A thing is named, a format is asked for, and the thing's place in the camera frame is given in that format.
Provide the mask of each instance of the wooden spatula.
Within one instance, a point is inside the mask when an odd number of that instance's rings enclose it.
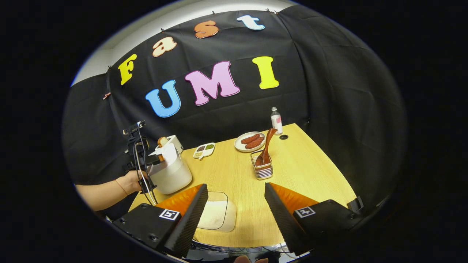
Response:
[[[268,130],[268,133],[266,135],[265,148],[260,153],[260,155],[257,157],[257,160],[255,161],[256,166],[260,166],[260,165],[271,162],[270,156],[268,155],[268,144],[270,144],[270,140],[273,137],[273,135],[275,135],[276,131],[277,131],[277,129],[273,129],[273,128]]]

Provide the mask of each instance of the bottle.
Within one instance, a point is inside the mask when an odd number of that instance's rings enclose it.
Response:
[[[272,107],[271,110],[271,125],[273,129],[277,129],[275,135],[280,135],[283,133],[283,124],[281,123],[281,115],[276,111],[276,107]]]

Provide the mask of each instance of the table surface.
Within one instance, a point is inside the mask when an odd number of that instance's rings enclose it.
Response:
[[[231,232],[197,228],[198,242],[223,247],[261,247],[283,243],[284,239],[265,200],[265,183],[289,188],[318,202],[333,199],[346,207],[356,198],[351,186],[328,156],[296,124],[283,126],[281,140],[275,135],[268,152],[273,163],[273,177],[257,180],[250,153],[234,147],[234,139],[216,143],[211,156],[193,158],[197,148],[184,150],[181,157],[192,173],[192,182],[178,192],[206,183],[208,191],[221,191],[237,206],[235,227]],[[172,195],[163,195],[157,188],[158,202]],[[148,203],[138,194],[129,210]]]

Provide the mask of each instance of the blue letter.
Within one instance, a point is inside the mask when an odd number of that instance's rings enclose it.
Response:
[[[258,21],[257,17],[251,17],[250,15],[245,15],[237,18],[237,21],[244,22],[244,25],[252,30],[262,30],[265,28],[264,25],[257,25],[254,21]]]
[[[175,80],[169,80],[168,82],[164,83],[162,85],[162,89],[165,89],[169,97],[171,98],[172,101],[172,106],[169,108],[165,108],[161,100],[159,99],[159,90],[158,89],[153,89],[146,95],[146,99],[149,100],[149,103],[151,104],[151,107],[153,108],[154,112],[156,115],[162,118],[167,118],[172,115],[174,115],[176,112],[179,111],[180,109],[180,98],[179,95],[177,95],[176,88],[174,87],[176,81]]]

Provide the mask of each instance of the metal wire basket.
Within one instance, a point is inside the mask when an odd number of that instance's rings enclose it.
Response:
[[[250,158],[252,160],[252,166],[254,167],[254,172],[255,176],[257,177],[258,180],[263,180],[266,178],[270,178],[273,176],[273,164],[271,163],[271,156],[268,154],[270,157],[270,162],[265,163],[263,165],[255,165],[255,161],[257,160],[258,156],[260,155],[260,152],[263,150],[258,150],[250,153]]]

